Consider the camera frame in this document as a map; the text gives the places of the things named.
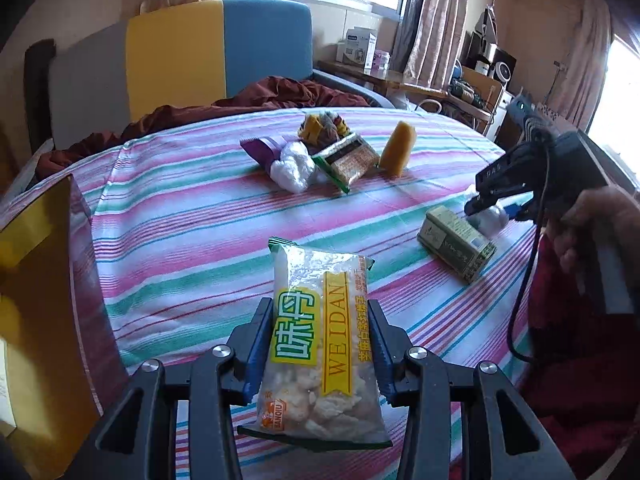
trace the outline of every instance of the purple package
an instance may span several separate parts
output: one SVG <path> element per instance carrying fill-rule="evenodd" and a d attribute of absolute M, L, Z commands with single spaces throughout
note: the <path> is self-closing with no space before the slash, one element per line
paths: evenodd
<path fill-rule="evenodd" d="M 269 174 L 274 160 L 280 160 L 280 152 L 290 142 L 300 140 L 297 135 L 277 135 L 273 137 L 260 137 L 259 139 L 245 139 L 240 141 L 240 146 L 248 155 L 262 166 Z"/>

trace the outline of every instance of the silver bolt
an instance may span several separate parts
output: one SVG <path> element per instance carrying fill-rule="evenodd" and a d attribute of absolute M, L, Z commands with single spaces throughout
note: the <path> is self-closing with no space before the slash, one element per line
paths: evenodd
<path fill-rule="evenodd" d="M 228 345 L 216 345 L 211 349 L 211 352 L 216 357 L 226 357 L 231 354 L 231 347 Z"/>
<path fill-rule="evenodd" d="M 424 359 L 427 357 L 428 352 L 421 346 L 412 346 L 409 348 L 409 357 L 414 359 Z"/>
<path fill-rule="evenodd" d="M 155 372 L 160 367 L 160 361 L 158 359 L 148 359 L 142 363 L 143 372 Z"/>
<path fill-rule="evenodd" d="M 480 371 L 484 372 L 485 374 L 493 375 L 498 371 L 498 367 L 491 361 L 482 361 L 480 363 Z"/>

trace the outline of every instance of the striped tablecloth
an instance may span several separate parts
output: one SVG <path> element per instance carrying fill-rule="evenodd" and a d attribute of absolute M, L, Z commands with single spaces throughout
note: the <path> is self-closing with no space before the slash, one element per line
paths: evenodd
<path fill-rule="evenodd" d="M 511 222 L 482 276 L 465 285 L 415 239 L 430 206 L 461 212 L 462 192 L 502 152 L 466 126 L 437 115 L 341 108 L 349 126 L 379 152 L 399 120 L 415 125 L 409 168 L 382 174 L 342 195 L 331 184 L 300 195 L 279 189 L 240 148 L 249 137 L 294 133 L 304 110 L 236 116 L 175 128 L 92 156 L 18 197 L 9 214 L 44 187 L 74 174 L 92 211 L 100 285 L 122 359 L 188 360 L 248 321 L 272 294 L 267 239 L 279 236 L 329 251 L 372 256 L 370 297 L 414 344 L 445 360 L 489 359 L 513 380 L 524 368 L 505 343 L 510 309 L 532 240 L 530 224 Z M 526 309 L 516 344 L 528 351 Z M 406 410 L 383 404 L 394 446 L 314 454 L 276 442 L 237 437 L 245 479 L 394 478 Z M 184 406 L 180 412 L 185 413 Z M 232 410 L 234 424 L 255 405 Z M 179 477 L 189 475 L 185 415 L 178 423 Z M 460 453 L 460 410 L 452 409 L 452 456 Z"/>

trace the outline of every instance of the power cord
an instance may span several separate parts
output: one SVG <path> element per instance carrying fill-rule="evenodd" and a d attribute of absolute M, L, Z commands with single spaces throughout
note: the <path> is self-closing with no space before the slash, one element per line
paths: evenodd
<path fill-rule="evenodd" d="M 518 352 L 513 344 L 513 329 L 516 323 L 516 318 L 518 317 L 518 311 L 520 310 L 520 304 L 522 303 L 522 298 L 524 297 L 524 292 L 529 283 L 529 278 L 531 276 L 531 272 L 533 271 L 533 264 L 536 261 L 536 255 L 538 254 L 538 245 L 540 244 L 540 235 L 542 233 L 542 222 L 545 218 L 545 198 L 546 198 L 546 189 L 549 184 L 549 173 L 551 168 L 550 154 L 549 154 L 549 146 L 545 142 L 545 155 L 546 155 L 546 174 L 545 174 L 545 185 L 542 188 L 542 194 L 540 195 L 540 204 L 538 209 L 538 216 L 536 218 L 536 233 L 533 237 L 533 245 L 531 247 L 531 254 L 529 256 L 529 262 L 527 263 L 527 269 L 524 272 L 524 276 L 522 278 L 522 283 L 520 284 L 520 290 L 518 291 L 518 295 L 516 297 L 516 301 L 513 304 L 513 308 L 511 309 L 511 317 L 509 318 L 509 324 L 507 326 L 507 346 L 509 351 L 516 359 L 520 361 L 524 361 L 526 363 L 534 363 L 536 359 L 530 356 L 526 356 Z"/>

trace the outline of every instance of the white label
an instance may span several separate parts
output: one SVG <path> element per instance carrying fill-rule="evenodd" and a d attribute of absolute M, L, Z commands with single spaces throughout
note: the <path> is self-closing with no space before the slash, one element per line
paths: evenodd
<path fill-rule="evenodd" d="M 6 341 L 0 339 L 0 433 L 9 436 L 13 430 L 15 430 L 15 419 L 9 400 L 9 385 L 6 377 Z"/>
<path fill-rule="evenodd" d="M 444 238 L 447 236 L 446 232 L 434 225 L 431 221 L 425 220 L 422 226 L 422 232 L 420 236 L 434 249 L 439 249 L 442 245 Z"/>

